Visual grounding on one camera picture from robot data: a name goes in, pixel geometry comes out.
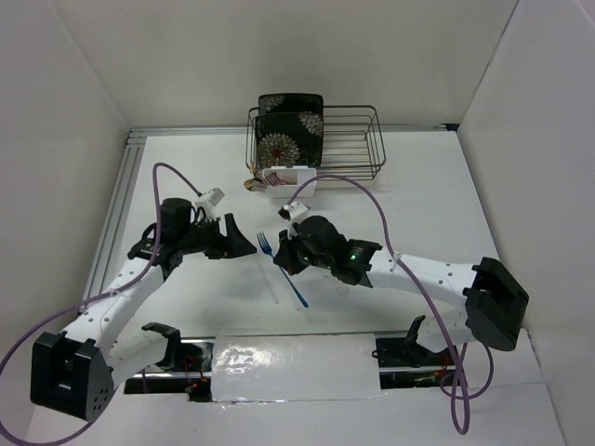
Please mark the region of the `black floral plate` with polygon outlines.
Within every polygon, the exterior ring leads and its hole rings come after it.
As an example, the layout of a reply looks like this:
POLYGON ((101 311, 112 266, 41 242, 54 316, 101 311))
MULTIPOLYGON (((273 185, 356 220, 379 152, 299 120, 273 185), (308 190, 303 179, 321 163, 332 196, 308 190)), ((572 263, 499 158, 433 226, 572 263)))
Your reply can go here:
POLYGON ((311 111, 273 112, 256 118, 256 163, 273 166, 320 166, 324 118, 311 111))
POLYGON ((258 98, 258 113, 311 112, 322 114, 324 99, 310 93, 273 93, 258 98))

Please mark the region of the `front black floral plate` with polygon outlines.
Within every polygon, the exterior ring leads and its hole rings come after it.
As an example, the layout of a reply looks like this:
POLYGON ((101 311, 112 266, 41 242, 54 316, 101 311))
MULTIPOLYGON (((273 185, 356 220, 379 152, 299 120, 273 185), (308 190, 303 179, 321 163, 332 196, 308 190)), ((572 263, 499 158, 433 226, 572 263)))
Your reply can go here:
POLYGON ((256 118, 256 163, 273 166, 320 166, 324 118, 311 111, 273 112, 256 118))

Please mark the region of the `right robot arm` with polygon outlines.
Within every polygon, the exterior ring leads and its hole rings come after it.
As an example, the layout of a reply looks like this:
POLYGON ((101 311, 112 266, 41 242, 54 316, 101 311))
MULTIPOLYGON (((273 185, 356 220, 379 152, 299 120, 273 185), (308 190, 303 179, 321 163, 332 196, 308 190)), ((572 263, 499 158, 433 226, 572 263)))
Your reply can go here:
POLYGON ((405 352, 416 364, 470 342, 514 350, 529 302, 527 292, 497 259, 457 264, 393 255, 378 243, 346 239, 322 216, 281 231, 273 262, 291 275, 308 267, 326 269, 347 285, 428 295, 450 305, 442 316, 412 323, 405 352))

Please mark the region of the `white cutlery caddy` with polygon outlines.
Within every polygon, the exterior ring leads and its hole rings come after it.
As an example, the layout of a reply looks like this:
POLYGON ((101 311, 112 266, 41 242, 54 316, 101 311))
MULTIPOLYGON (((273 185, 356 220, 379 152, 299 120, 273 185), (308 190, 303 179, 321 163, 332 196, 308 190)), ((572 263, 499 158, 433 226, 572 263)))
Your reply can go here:
POLYGON ((261 177, 267 184, 265 194, 272 199, 289 199, 307 180, 314 178, 317 174, 317 170, 313 167, 307 167, 305 165, 296 166, 272 166, 264 168, 261 172, 261 177), (273 187, 269 185, 263 177, 264 173, 276 172, 277 176, 280 177, 285 185, 273 187))

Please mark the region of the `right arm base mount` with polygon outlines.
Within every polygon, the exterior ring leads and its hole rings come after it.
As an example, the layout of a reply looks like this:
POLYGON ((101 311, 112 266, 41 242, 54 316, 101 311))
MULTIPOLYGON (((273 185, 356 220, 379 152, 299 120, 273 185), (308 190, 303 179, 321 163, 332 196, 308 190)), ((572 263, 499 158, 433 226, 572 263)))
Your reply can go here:
POLYGON ((406 334, 376 338, 376 359, 381 389, 439 387, 453 384, 454 360, 447 348, 431 352, 417 343, 424 316, 414 319, 406 334))

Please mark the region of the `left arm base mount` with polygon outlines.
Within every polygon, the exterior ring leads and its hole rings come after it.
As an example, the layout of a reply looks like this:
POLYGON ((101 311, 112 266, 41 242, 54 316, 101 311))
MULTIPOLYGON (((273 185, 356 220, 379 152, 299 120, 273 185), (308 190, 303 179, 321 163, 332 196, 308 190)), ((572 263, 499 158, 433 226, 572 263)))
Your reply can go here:
POLYGON ((188 401, 210 402, 213 338, 185 338, 180 330, 158 322, 145 324, 145 335, 166 341, 164 356, 126 380, 126 395, 185 394, 188 401))

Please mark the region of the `rear black floral plate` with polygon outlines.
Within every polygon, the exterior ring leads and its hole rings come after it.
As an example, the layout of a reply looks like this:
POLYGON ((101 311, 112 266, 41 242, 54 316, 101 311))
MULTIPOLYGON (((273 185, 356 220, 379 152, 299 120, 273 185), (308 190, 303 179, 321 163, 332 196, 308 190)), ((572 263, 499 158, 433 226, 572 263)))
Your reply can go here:
POLYGON ((258 98, 258 113, 311 112, 322 114, 324 99, 310 93, 273 93, 258 98))

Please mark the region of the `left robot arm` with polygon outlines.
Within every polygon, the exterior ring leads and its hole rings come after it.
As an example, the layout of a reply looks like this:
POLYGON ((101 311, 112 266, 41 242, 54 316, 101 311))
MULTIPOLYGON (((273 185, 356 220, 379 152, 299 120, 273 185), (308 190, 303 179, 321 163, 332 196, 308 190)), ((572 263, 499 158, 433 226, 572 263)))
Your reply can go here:
POLYGON ((129 340, 120 334, 185 255, 219 260, 256 253, 231 213, 197 221, 197 212, 186 199, 164 200, 157 222, 130 249, 105 297, 86 303, 59 333, 39 335, 32 352, 33 404, 93 422, 131 376, 153 365, 171 371, 182 363, 184 349, 175 327, 148 322, 129 340))

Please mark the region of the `blue fork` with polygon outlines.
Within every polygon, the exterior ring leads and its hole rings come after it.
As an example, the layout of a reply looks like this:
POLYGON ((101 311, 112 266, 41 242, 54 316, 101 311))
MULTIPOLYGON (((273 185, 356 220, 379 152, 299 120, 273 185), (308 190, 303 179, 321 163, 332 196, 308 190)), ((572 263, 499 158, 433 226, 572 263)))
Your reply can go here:
MULTIPOLYGON (((274 258, 273 251, 271 245, 266 238, 266 235, 263 231, 257 233, 258 244, 260 246, 261 251, 271 258, 274 258)), ((308 308, 309 304, 306 299, 303 297, 302 293, 297 289, 297 287, 293 284, 291 279, 289 278, 288 274, 284 271, 282 267, 280 267, 280 271, 283 273, 284 278, 286 279, 287 283, 289 284, 290 288, 294 292, 299 304, 298 307, 308 308)))

